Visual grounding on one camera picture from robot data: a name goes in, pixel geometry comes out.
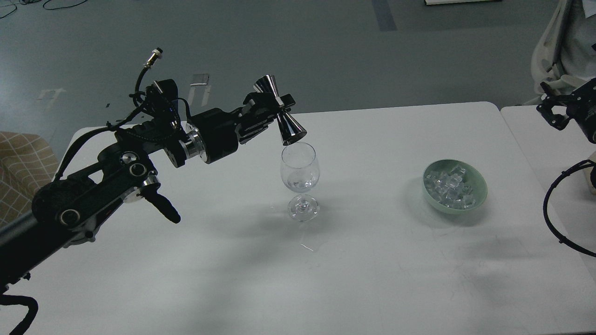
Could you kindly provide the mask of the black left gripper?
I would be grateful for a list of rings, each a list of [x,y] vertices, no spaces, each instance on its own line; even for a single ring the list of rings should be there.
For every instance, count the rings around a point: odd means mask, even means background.
[[[230,112],[212,108],[187,118],[197,129],[203,143],[202,160],[211,164],[237,151],[277,121],[282,144],[296,143],[296,121],[289,115],[295,100],[290,94],[275,97],[273,93],[249,93],[243,106]]]

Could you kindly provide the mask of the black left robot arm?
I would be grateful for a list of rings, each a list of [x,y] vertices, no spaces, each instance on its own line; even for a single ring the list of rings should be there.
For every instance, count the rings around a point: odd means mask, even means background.
[[[258,79],[241,107],[232,112],[213,108],[191,114],[174,80],[155,81],[146,89],[143,77],[163,51],[157,47],[143,65],[130,95],[135,109],[115,124],[89,131],[69,147],[51,182],[39,189],[32,210],[1,229],[1,305],[27,308],[11,331],[23,335],[38,313],[38,302],[25,295],[7,295],[11,284],[28,280],[30,271],[60,248],[93,242],[102,224],[134,197],[147,200],[170,222],[180,214],[158,193],[160,182],[150,159],[164,151],[176,168],[193,157],[211,164],[237,151],[241,144],[278,123],[283,146],[304,138],[307,130],[290,114],[290,94],[280,95],[274,76]]]

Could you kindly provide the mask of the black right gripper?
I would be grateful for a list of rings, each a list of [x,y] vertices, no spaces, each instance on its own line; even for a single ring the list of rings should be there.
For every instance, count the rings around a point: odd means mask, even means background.
[[[587,140],[596,142],[596,80],[590,79],[573,92],[569,89],[556,93],[547,82],[539,84],[543,90],[543,99],[536,110],[545,121],[558,131],[562,131],[570,120],[576,121]],[[554,113],[553,108],[560,106],[566,108],[563,114]]]

